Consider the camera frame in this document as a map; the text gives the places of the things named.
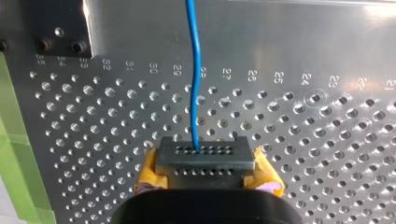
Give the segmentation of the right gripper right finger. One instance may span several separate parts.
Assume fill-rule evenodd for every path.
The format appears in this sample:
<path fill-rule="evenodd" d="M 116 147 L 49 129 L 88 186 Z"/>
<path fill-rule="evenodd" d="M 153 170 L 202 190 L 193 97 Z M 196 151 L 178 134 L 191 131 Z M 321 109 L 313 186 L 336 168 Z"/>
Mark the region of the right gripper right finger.
<path fill-rule="evenodd" d="M 255 167 L 251 175 L 244 177 L 243 187 L 269 192 L 281 198 L 285 190 L 285 184 L 276 169 L 267 160 L 263 147 L 256 147 L 253 150 L 253 157 Z"/>

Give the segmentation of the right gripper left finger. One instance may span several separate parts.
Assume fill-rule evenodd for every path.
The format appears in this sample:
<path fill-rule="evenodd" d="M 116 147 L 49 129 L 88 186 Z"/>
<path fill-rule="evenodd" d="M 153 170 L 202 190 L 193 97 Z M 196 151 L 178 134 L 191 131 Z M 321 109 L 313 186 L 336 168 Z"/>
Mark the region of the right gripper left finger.
<path fill-rule="evenodd" d="M 140 175 L 134 184 L 134 193 L 136 195 L 153 191 L 168 189 L 168 178 L 166 175 L 157 175 L 155 173 L 157 148 L 152 147 L 146 153 L 146 158 L 141 169 Z"/>

